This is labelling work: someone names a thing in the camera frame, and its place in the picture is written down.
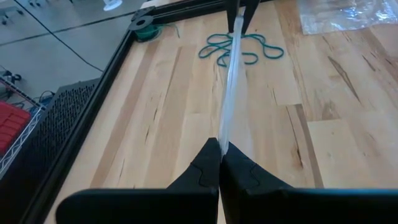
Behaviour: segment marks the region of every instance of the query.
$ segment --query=clear plastic tube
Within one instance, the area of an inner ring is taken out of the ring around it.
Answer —
[[[229,61],[229,69],[226,82],[226,91],[223,105],[221,107],[220,129],[218,141],[221,148],[221,155],[225,155],[229,145],[229,129],[234,113],[236,84],[239,75],[239,59],[241,58],[241,33],[243,26],[243,17],[238,16],[234,22],[234,34],[232,40],[232,50]]]

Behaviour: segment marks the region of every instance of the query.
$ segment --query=wooden tabletop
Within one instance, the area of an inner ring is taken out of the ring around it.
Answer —
[[[217,136],[225,68],[197,53],[226,13],[176,25],[180,39],[167,27],[132,46],[46,223],[82,189],[168,186]],[[231,142],[294,187],[398,187],[398,26],[303,35],[295,1],[277,0],[248,33],[286,53],[246,66]]]

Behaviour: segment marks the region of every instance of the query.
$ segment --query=green cable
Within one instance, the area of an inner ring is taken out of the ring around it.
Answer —
[[[150,40],[156,39],[161,33],[164,27],[174,27],[177,31],[177,35],[180,38],[180,32],[178,31],[178,27],[175,24],[159,24],[159,25],[148,25],[141,30],[136,31],[136,35],[138,37],[139,42],[146,42]]]
[[[215,37],[216,37],[216,38],[220,38],[220,37],[221,37],[221,38],[225,38],[225,37],[226,37],[226,40],[219,40],[219,41],[214,41],[214,40],[212,40],[212,39],[214,39]],[[285,51],[283,50],[282,47],[272,46],[272,45],[266,44],[266,38],[265,38],[263,35],[261,35],[261,34],[247,34],[247,35],[246,35],[246,34],[243,34],[243,35],[241,36],[241,38],[242,38],[242,39],[251,38],[251,39],[257,40],[257,41],[261,44],[261,46],[262,46],[262,53],[264,54],[264,56],[265,56],[266,58],[269,58],[269,59],[279,59],[279,58],[281,58],[281,57],[285,54]],[[223,50],[224,53],[223,53],[222,55],[220,55],[220,56],[217,58],[217,65],[219,65],[219,66],[221,66],[221,67],[227,67],[226,62],[224,61],[224,58],[225,58],[225,57],[229,57],[229,55],[230,55],[230,53],[231,53],[231,49],[228,48],[228,47],[232,45],[232,39],[233,39],[233,38],[232,38],[229,34],[212,34],[212,35],[210,35],[210,36],[207,37],[207,39],[206,39],[207,46],[205,46],[204,48],[202,48],[202,49],[199,51],[199,53],[198,53],[199,58],[207,58],[207,57],[209,57],[212,53],[215,53],[215,52],[217,52],[217,51],[219,51],[219,50]],[[269,54],[267,54],[267,52],[266,52],[266,49],[267,49],[267,48],[268,48],[268,49],[273,49],[273,50],[278,50],[278,51],[280,52],[280,54],[277,54],[277,55],[269,55]],[[207,54],[204,54],[204,51],[206,51],[206,50],[208,50],[208,49],[212,49],[212,50],[209,51],[209,52],[207,52]],[[254,65],[254,64],[257,63],[258,60],[259,60],[258,55],[255,54],[255,53],[253,53],[253,52],[242,52],[242,55],[253,57],[253,60],[252,60],[252,61],[245,61],[245,62],[244,62],[246,65]]]

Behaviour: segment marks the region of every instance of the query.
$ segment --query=plastic bag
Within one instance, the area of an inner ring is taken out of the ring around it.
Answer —
[[[398,22],[396,0],[298,0],[304,34]]]

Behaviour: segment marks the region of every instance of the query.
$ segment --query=concrete floor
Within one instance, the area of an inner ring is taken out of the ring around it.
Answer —
[[[73,4],[69,0],[39,0],[42,7],[19,0],[57,37],[102,70],[124,35],[131,12],[145,1],[124,0],[119,8],[104,12],[102,0],[74,0]],[[0,2],[0,7],[11,5],[17,4],[13,0]],[[6,26],[0,25],[0,65],[22,75],[23,81],[17,86],[31,97],[100,77],[101,72],[81,61],[27,12],[24,16],[9,15],[11,21]],[[0,94],[3,91],[4,87],[0,86]]]

